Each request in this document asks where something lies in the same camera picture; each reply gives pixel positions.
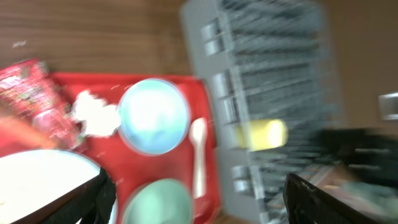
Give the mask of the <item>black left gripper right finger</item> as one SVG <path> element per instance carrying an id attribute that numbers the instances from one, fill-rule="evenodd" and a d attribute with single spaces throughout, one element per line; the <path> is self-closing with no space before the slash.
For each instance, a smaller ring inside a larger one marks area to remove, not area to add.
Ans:
<path id="1" fill-rule="evenodd" d="M 392 189 L 357 181 L 320 186 L 288 174 L 284 203 L 289 223 L 385 224 L 392 222 Z"/>

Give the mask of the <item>green bowl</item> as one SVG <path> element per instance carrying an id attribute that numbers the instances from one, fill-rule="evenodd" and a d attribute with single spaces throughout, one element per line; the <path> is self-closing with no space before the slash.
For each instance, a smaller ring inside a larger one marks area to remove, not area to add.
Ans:
<path id="1" fill-rule="evenodd" d="M 190 192 L 175 179 L 160 179 L 139 186 L 129 196 L 123 224 L 192 224 Z"/>

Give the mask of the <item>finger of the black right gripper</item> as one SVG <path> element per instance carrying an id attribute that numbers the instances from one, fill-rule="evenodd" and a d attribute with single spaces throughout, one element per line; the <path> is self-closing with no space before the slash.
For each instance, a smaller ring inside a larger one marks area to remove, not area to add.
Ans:
<path id="1" fill-rule="evenodd" d="M 362 181 L 397 188 L 397 138 L 356 128 L 322 129 L 313 139 Z"/>

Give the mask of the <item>yellow plastic cup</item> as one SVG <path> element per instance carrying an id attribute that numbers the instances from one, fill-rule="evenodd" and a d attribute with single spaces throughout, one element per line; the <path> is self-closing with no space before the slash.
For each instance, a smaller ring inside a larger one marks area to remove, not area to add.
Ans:
<path id="1" fill-rule="evenodd" d="M 247 133 L 241 125 L 234 129 L 235 138 L 241 148 L 263 151 L 282 147 L 287 142 L 288 127 L 281 119 L 258 119 L 244 124 L 247 125 Z"/>

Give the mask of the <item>white plastic spoon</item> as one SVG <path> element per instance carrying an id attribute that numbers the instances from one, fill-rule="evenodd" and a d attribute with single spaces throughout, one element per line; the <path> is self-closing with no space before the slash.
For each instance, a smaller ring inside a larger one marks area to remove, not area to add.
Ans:
<path id="1" fill-rule="evenodd" d="M 207 122 L 205 118 L 193 121 L 189 130 L 189 140 L 194 149 L 193 198 L 203 197 L 206 193 L 205 143 Z"/>

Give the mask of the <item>light blue bowl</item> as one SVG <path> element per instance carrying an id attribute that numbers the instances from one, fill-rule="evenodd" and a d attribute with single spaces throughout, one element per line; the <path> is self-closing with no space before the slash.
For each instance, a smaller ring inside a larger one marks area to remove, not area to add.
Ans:
<path id="1" fill-rule="evenodd" d="M 118 133 L 126 146 L 146 156 L 174 150 L 186 137 L 191 122 L 188 100 L 178 86 L 148 78 L 130 86 L 118 104 Z"/>

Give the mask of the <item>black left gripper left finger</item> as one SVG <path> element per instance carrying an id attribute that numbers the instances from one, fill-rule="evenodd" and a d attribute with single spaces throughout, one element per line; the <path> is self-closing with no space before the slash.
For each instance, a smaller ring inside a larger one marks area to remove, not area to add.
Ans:
<path id="1" fill-rule="evenodd" d="M 37 211 L 16 220 L 17 224 L 100 223 L 111 219 L 116 185 L 104 168 L 99 174 Z"/>

